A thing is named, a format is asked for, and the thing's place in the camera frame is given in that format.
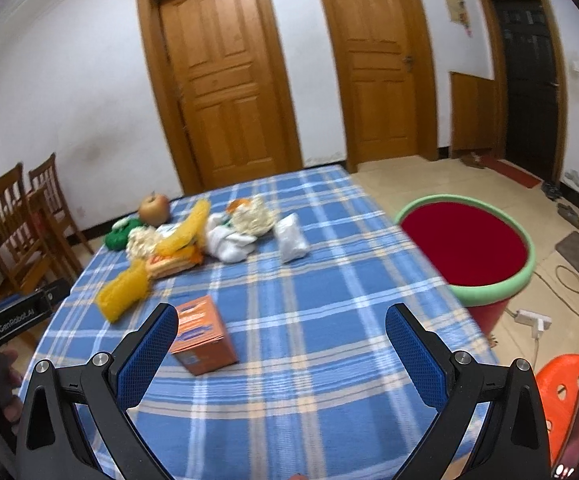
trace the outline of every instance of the apple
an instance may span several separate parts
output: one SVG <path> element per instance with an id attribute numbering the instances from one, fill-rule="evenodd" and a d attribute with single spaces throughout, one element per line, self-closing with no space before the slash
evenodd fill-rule
<path id="1" fill-rule="evenodd" d="M 152 227 L 163 225 L 170 218 L 169 199 L 157 193 L 145 197 L 138 206 L 138 218 Z"/>

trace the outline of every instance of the orange plastic stool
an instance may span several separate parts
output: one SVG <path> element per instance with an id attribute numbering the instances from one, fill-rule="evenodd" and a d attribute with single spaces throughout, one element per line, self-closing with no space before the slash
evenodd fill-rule
<path id="1" fill-rule="evenodd" d="M 548 362 L 536 375 L 538 391 L 547 420 L 552 464 L 563 447 L 574 414 L 579 390 L 579 354 L 564 354 Z"/>

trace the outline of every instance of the door handle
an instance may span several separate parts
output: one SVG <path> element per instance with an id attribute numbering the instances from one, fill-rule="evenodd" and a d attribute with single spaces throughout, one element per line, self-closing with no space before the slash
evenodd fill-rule
<path id="1" fill-rule="evenodd" d="M 403 64 L 405 65 L 407 72 L 412 72 L 413 56 L 404 56 Z"/>

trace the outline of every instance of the blue gripper pad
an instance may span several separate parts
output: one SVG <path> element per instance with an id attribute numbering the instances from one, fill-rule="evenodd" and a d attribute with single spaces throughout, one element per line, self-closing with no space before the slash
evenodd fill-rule
<path id="1" fill-rule="evenodd" d="M 178 314 L 159 304 L 136 332 L 127 334 L 112 353 L 108 377 L 121 411 L 137 406 L 150 386 L 178 332 Z"/>
<path id="2" fill-rule="evenodd" d="M 402 303 L 388 308 L 385 331 L 423 402 L 440 412 L 453 385 L 449 349 L 435 333 L 427 332 Z M 446 364 L 441 366 L 438 358 Z"/>

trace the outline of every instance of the wooden door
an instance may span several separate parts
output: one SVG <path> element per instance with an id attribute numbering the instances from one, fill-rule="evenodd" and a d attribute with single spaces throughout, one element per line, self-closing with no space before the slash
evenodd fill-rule
<path id="1" fill-rule="evenodd" d="M 160 12 L 204 187 L 287 171 L 256 0 L 163 0 Z"/>
<path id="2" fill-rule="evenodd" d="M 556 160 L 558 104 L 556 65 L 540 0 L 494 3 L 507 70 L 508 122 L 505 158 L 551 180 Z"/>
<path id="3" fill-rule="evenodd" d="M 358 162 L 414 155 L 413 57 L 401 0 L 334 3 L 353 88 Z"/>

